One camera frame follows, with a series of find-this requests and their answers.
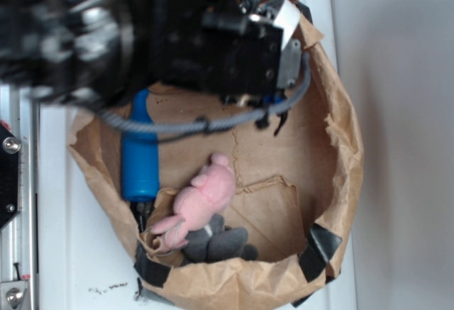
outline pink plush toy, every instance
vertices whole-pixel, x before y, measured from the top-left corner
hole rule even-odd
[[[150,231],[162,235],[159,252],[183,248],[188,232],[205,227],[211,217],[223,211],[235,195],[235,175],[223,153],[211,156],[211,165],[201,169],[191,180],[191,186],[175,197],[174,216],[164,218],[151,226]]]

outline brown paper bag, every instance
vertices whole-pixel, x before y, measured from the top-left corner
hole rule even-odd
[[[155,257],[154,238],[138,232],[119,193],[121,135],[89,114],[74,122],[70,152],[138,271],[153,271],[143,284],[179,307],[274,309],[307,297],[340,273],[362,184],[362,139],[350,99],[319,43],[322,35],[303,16],[295,34],[311,56],[311,87],[277,137],[279,121],[273,118],[263,131],[246,124],[159,148],[167,196],[185,187],[212,152],[230,156],[238,191],[224,216],[229,226],[248,229],[260,251],[256,262],[236,258],[176,267],[179,253]],[[159,84],[150,90],[148,111],[156,123],[238,112],[220,105],[217,96]],[[170,205],[163,202],[155,216],[168,214]]]

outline screw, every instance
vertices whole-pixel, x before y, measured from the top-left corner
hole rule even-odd
[[[3,141],[3,149],[8,154],[16,154],[21,149],[21,143],[17,138],[5,138]]]
[[[178,43],[179,42],[179,34],[177,31],[175,32],[172,32],[170,33],[168,36],[167,36],[167,40],[173,44],[175,43]]]
[[[6,211],[8,213],[13,213],[15,210],[16,210],[16,207],[13,204],[9,204],[8,206],[6,206]]]
[[[265,78],[267,81],[271,81],[275,76],[275,71],[273,69],[268,69],[265,73]]]
[[[6,293],[6,301],[13,309],[17,308],[22,302],[23,292],[17,288],[13,288]]]
[[[275,42],[270,43],[270,45],[268,45],[268,50],[269,50],[271,53],[276,52],[276,50],[277,50],[277,44],[276,44]]]

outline blue plastic tube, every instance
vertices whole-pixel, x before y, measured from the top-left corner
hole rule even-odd
[[[137,93],[130,119],[153,123],[147,112],[148,89]],[[160,188],[156,134],[124,133],[121,153],[122,193],[130,202],[154,201]]]

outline gray plush toy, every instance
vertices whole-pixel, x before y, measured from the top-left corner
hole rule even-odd
[[[183,265],[191,262],[218,262],[237,257],[256,260],[258,257],[257,248],[246,244],[246,229],[224,227],[224,218],[219,214],[215,214],[203,229],[189,232],[186,239],[189,243],[183,249]]]

